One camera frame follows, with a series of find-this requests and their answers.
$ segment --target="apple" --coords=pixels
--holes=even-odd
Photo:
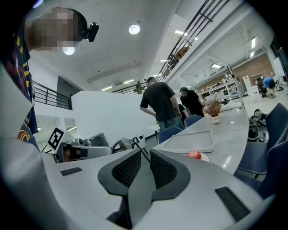
[[[200,159],[201,160],[201,153],[197,150],[191,150],[187,153],[188,158],[195,158],[195,159]]]

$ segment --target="black railing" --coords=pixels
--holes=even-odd
[[[60,94],[46,86],[33,81],[35,99],[34,101],[72,110],[71,98]]]
[[[188,52],[195,37],[198,37],[205,27],[213,22],[213,18],[229,1],[206,0],[203,3],[169,54],[157,76],[157,81],[163,81],[170,74],[181,58]]]
[[[113,93],[127,93],[131,95],[142,94],[144,93],[147,86],[148,86],[147,82],[134,84],[134,85],[130,85],[119,90],[115,90],[113,91]]]

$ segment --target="grey container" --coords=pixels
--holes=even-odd
[[[201,153],[214,151],[214,142],[211,130],[173,135],[163,150],[169,152],[188,153],[197,150]]]

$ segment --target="white vase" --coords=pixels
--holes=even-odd
[[[212,117],[212,124],[219,124],[220,123],[220,117],[216,116],[216,117]]]

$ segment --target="brown wall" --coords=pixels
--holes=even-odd
[[[272,77],[275,75],[266,53],[252,59],[251,61],[249,61],[249,62],[247,62],[247,63],[245,63],[245,64],[243,64],[243,65],[241,65],[235,69],[233,69],[233,72],[234,72],[235,76],[238,77],[242,82],[244,82],[242,80],[243,77],[249,76],[252,86],[254,86],[254,81],[252,80],[252,77],[254,77],[256,75],[260,74],[264,78],[265,77]],[[210,87],[212,85],[215,85],[215,84],[221,82],[221,80],[223,78],[225,78],[225,75],[221,75],[220,77],[217,77],[211,81],[208,81],[204,85],[199,86],[197,88],[198,92],[201,93],[201,89],[206,90],[207,87]]]

